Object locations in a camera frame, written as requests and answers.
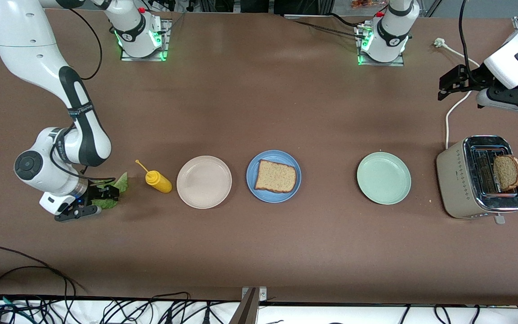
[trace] bread slice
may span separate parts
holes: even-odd
[[[255,189],[267,190],[272,193],[290,193],[297,182],[297,172],[293,166],[271,162],[259,161],[259,174]]]
[[[497,178],[501,191],[509,191],[518,187],[518,160],[512,155],[495,157],[493,173]]]

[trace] blue plate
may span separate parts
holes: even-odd
[[[282,163],[295,168],[295,171],[297,172],[297,181],[293,190],[290,193],[272,193],[267,190],[255,190],[260,160]],[[255,197],[265,201],[266,203],[282,203],[283,201],[290,199],[297,192],[300,184],[301,169],[299,168],[299,164],[293,156],[280,150],[266,150],[263,153],[259,153],[259,155],[255,156],[253,160],[251,160],[251,163],[249,163],[249,166],[247,167],[247,187],[249,187]]]

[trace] toaster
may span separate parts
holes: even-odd
[[[502,192],[495,175],[496,156],[512,154],[498,136],[465,138],[437,156],[437,175],[445,210],[457,219],[495,216],[518,211],[518,187]]]

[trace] white cable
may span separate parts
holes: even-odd
[[[435,47],[437,47],[437,48],[443,47],[444,49],[447,49],[451,53],[456,54],[462,58],[465,58],[465,56],[463,54],[459,53],[458,51],[455,51],[454,49],[449,47],[447,44],[445,44],[445,40],[442,38],[437,38],[434,41],[433,45],[435,45]],[[469,62],[475,64],[477,67],[481,66],[481,65],[479,65],[479,63],[473,61],[472,59],[469,59]],[[452,113],[452,111],[455,110],[455,108],[457,108],[458,105],[460,105],[463,101],[465,101],[469,97],[471,92],[473,92],[473,91],[467,92],[467,94],[465,94],[465,97],[463,97],[461,100],[457,101],[457,103],[454,104],[453,107],[451,107],[449,109],[449,111],[447,112],[447,114],[445,116],[445,149],[449,148],[449,115]]]

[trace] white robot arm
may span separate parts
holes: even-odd
[[[149,55],[156,49],[144,17],[132,0],[93,0],[106,10],[128,54]],[[117,192],[90,186],[71,166],[96,167],[111,154],[111,142],[101,127],[80,76],[63,59],[43,11],[76,8],[82,0],[0,0],[0,57],[13,74],[58,96],[73,119],[72,127],[49,127],[15,162],[16,175],[44,192],[40,205],[64,220],[81,213],[98,213],[91,199],[117,198]]]
[[[411,26],[419,16],[417,0],[391,0],[387,12],[371,21],[372,34],[361,50],[378,62],[391,62],[405,49]]]
[[[516,30],[481,67],[469,72],[460,64],[439,80],[438,100],[454,92],[478,90],[479,108],[485,106],[518,111],[518,17]]]

